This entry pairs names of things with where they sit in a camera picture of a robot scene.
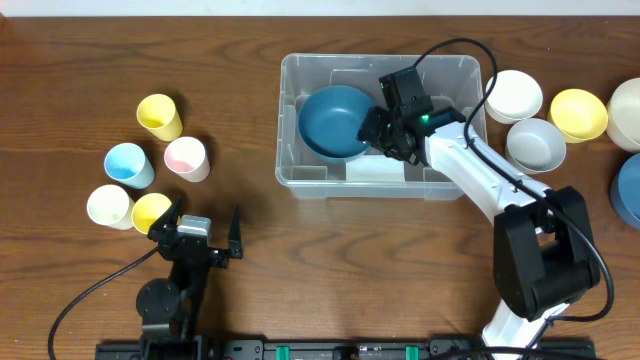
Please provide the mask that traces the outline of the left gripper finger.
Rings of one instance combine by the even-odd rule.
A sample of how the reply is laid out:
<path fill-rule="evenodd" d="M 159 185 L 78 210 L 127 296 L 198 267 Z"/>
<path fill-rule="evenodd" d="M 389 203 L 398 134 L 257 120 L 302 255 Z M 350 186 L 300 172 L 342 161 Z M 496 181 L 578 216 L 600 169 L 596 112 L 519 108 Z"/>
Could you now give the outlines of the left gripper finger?
<path fill-rule="evenodd" d="M 239 207 L 236 207 L 234 210 L 233 218 L 229 228 L 228 251 L 229 251 L 228 257 L 232 259 L 240 260 L 244 256 L 244 248 L 241 240 Z"/>
<path fill-rule="evenodd" d="M 147 238 L 150 240 L 163 240 L 171 233 L 177 231 L 179 218 L 182 216 L 183 199 L 178 196 L 171 206 L 150 226 Z"/>

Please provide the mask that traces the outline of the dark teal bowl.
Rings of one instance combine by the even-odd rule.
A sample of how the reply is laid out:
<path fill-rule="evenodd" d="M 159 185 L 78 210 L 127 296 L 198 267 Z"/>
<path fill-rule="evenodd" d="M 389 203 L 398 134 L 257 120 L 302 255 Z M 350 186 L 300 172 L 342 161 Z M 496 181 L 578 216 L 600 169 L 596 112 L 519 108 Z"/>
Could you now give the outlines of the dark teal bowl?
<path fill-rule="evenodd" d="M 363 91 L 344 85 L 330 86 L 310 95 L 297 117 L 298 133 L 319 158 L 346 163 L 370 148 L 357 138 L 374 101 Z"/>
<path fill-rule="evenodd" d="M 614 176 L 609 197 L 617 215 L 629 226 L 639 229 L 640 154 L 631 156 Z"/>

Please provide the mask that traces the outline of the white bowl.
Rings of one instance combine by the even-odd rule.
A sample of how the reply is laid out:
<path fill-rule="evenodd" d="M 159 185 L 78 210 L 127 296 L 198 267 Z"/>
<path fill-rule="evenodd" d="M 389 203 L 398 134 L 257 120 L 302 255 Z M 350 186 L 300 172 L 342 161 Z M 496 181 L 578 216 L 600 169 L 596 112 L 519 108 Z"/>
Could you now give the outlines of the white bowl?
<path fill-rule="evenodd" d="M 485 109 L 497 122 L 513 124 L 534 117 L 542 103 L 542 89 L 533 77 L 518 70 L 504 70 L 497 75 Z"/>

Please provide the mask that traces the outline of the grey bowl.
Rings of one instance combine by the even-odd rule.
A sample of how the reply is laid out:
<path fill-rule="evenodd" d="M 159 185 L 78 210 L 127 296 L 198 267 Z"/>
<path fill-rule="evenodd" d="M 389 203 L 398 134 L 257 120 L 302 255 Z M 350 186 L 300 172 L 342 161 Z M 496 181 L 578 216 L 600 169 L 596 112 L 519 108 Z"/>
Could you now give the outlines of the grey bowl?
<path fill-rule="evenodd" d="M 564 162 L 566 153 L 562 133 L 546 120 L 529 118 L 518 121 L 507 134 L 505 157 L 525 174 L 555 170 Z"/>

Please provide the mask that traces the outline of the yellow bowl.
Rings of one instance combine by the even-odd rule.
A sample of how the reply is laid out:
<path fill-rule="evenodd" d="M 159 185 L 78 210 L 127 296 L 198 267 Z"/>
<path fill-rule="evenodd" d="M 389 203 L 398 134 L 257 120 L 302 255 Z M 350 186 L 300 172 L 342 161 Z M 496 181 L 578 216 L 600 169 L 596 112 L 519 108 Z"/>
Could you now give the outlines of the yellow bowl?
<path fill-rule="evenodd" d="M 582 89 L 566 89 L 552 100 L 547 120 L 555 125 L 567 143 L 581 143 L 602 135 L 608 125 L 603 102 Z"/>

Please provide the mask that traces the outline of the large beige bowl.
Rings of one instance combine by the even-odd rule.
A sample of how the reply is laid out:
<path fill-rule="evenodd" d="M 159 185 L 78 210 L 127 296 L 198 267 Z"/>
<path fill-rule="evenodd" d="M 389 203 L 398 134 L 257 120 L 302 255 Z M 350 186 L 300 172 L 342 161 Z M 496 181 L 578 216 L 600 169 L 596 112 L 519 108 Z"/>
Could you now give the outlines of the large beige bowl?
<path fill-rule="evenodd" d="M 620 148 L 639 152 L 639 78 L 625 81 L 616 88 L 607 104 L 606 133 Z"/>

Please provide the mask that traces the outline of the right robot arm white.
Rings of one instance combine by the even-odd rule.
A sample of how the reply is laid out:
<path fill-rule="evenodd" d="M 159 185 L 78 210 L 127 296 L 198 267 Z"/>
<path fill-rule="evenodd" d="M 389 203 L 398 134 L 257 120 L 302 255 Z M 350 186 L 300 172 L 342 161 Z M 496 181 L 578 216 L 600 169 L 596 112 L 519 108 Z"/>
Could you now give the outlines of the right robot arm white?
<path fill-rule="evenodd" d="M 564 310 L 610 274 L 595 247 L 586 203 L 519 172 L 479 139 L 452 107 L 375 106 L 359 140 L 384 155 L 421 162 L 452 180 L 493 225 L 498 309 L 482 331 L 494 357 L 518 358 Z"/>

